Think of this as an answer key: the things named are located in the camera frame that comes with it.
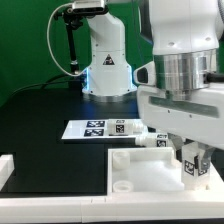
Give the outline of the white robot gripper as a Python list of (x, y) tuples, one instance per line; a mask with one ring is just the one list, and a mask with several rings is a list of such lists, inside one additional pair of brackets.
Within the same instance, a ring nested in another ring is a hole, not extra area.
[(137, 105), (142, 122), (171, 133), (177, 160), (181, 159), (181, 137), (199, 142), (200, 167), (209, 168), (215, 148), (224, 150), (224, 84), (211, 83), (193, 91), (189, 101), (169, 101), (165, 92), (155, 87), (153, 61), (136, 69), (134, 80), (139, 85)]

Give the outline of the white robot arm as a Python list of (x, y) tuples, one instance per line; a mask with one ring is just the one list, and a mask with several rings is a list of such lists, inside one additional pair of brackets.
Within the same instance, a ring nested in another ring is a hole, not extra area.
[(149, 127), (224, 150), (224, 75), (217, 73), (223, 0), (140, 0), (153, 60), (135, 71), (139, 117)]

